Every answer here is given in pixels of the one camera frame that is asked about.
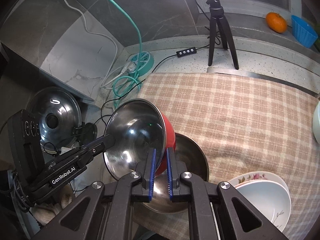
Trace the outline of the large pink floral plate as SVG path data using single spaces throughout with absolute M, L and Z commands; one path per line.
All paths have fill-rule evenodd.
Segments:
M 238 186 L 252 180 L 270 180 L 270 181 L 279 183 L 280 185 L 288 189 L 287 184 L 280 176 L 267 171 L 248 172 L 231 179 L 229 183 L 232 184 L 233 186 Z

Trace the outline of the teal round power strip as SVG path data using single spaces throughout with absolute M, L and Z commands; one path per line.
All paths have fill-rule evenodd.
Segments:
M 132 77 L 135 76 L 137 64 L 139 64 L 137 74 L 139 76 L 143 76 L 143 75 L 147 74 L 153 68 L 154 58 L 148 51 L 143 51 L 140 54 L 140 62 L 139 63 L 138 63 L 138 54 L 133 55 L 130 58 L 130 62 L 132 62 L 135 66 L 131 69 L 130 68 L 127 69 L 129 76 L 132 76 Z

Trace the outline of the red steel-lined bowl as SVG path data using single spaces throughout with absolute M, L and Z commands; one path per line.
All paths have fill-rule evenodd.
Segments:
M 149 149 L 156 150 L 155 176 L 160 176 L 167 169 L 167 148 L 176 148 L 172 124 L 156 105 L 145 99 L 129 100 L 116 109 L 105 134 L 115 138 L 114 146 L 104 153 L 106 168 L 115 180 L 146 160 Z

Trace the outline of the blue fluted cup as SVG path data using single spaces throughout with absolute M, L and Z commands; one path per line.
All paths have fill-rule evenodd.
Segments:
M 302 18 L 292 15 L 292 33 L 296 40 L 306 48 L 310 48 L 318 39 L 313 27 Z

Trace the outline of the large stainless steel bowl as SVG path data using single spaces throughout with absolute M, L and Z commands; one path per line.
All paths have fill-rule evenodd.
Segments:
M 111 213 L 128 216 L 134 202 L 149 203 L 149 178 L 151 167 L 152 150 L 149 149 L 146 160 L 140 161 L 135 170 L 123 175 L 116 180 L 116 187 L 111 202 Z M 190 189 L 181 182 L 182 175 L 186 173 L 187 167 L 183 161 L 176 158 L 175 154 L 171 157 L 172 176 L 174 179 L 174 203 L 187 202 L 190 198 Z M 155 177 L 153 191 L 159 187 L 159 182 Z M 157 198 L 157 194 L 153 193 L 153 198 Z

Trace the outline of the beige plaid cloth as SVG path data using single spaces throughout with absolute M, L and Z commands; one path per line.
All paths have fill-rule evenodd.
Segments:
M 174 131 L 197 142 L 218 183 L 272 172 L 289 187 L 289 239 L 304 239 L 319 216 L 319 144 L 312 133 L 318 100 L 296 88 L 224 74 L 151 74 L 138 97 L 155 104 Z

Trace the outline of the steel pot lid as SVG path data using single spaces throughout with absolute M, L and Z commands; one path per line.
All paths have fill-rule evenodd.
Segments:
M 75 142 L 82 117 L 71 93 L 59 87 L 44 88 L 32 98 L 27 110 L 39 117 L 40 144 L 48 153 Z

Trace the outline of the white plate olive leaf pattern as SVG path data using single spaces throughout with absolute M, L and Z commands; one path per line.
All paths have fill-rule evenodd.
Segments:
M 291 215 L 291 197 L 285 183 L 272 180 L 252 180 L 235 188 L 281 232 Z

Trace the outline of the black mini tripod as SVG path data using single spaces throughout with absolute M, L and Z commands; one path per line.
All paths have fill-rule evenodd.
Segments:
M 207 0 L 206 3 L 209 5 L 210 11 L 208 66 L 211 66 L 213 63 L 215 38 L 218 30 L 221 37 L 223 49 L 230 49 L 234 68 L 236 70 L 239 70 L 238 57 L 236 54 L 233 35 L 227 18 L 224 15 L 224 9 L 221 6 L 220 0 Z

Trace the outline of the black inline light controller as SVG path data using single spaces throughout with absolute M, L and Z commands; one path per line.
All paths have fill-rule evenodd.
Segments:
M 184 56 L 188 56 L 188 55 L 193 55 L 193 54 L 196 54 L 196 53 L 197 53 L 197 49 L 195 47 L 191 47 L 191 48 L 187 48 L 187 49 L 176 51 L 176 55 L 177 55 L 178 58 L 184 57 Z

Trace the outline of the orange tangerine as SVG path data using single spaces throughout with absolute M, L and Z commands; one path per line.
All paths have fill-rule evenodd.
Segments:
M 269 12 L 265 17 L 266 23 L 270 29 L 277 33 L 287 31 L 287 21 L 278 13 Z

